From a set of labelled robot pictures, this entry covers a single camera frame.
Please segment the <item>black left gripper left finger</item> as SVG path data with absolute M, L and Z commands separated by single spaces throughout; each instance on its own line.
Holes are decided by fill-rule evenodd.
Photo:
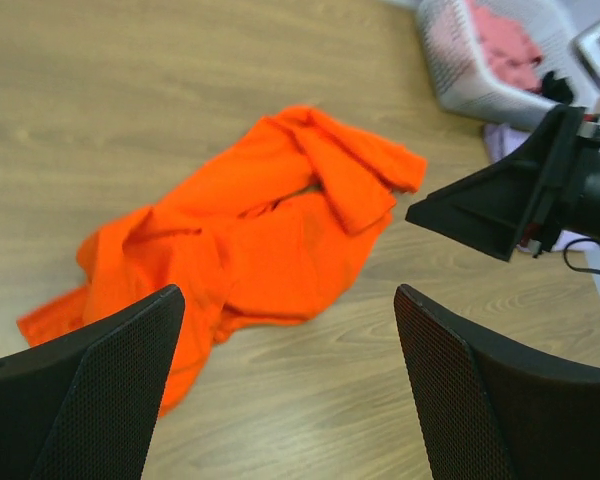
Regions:
M 169 285 L 0 358 L 0 479 L 139 479 L 184 314 Z

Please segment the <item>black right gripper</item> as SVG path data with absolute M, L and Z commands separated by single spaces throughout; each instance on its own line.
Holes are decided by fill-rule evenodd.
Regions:
M 412 204 L 406 221 L 498 260 L 564 230 L 600 245 L 600 121 L 558 105 L 509 155 Z

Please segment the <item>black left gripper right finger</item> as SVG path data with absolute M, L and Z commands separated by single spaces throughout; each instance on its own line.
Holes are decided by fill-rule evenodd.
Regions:
M 403 284 L 394 312 L 435 479 L 600 479 L 600 368 L 533 349 Z

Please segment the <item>orange t-shirt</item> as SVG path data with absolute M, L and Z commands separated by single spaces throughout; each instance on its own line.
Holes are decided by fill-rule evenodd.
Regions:
M 426 169 L 404 146 L 313 107 L 263 117 L 164 198 L 85 239 L 84 284 L 20 318 L 19 330 L 37 346 L 178 286 L 168 412 L 234 332 L 299 325 L 330 307 Z

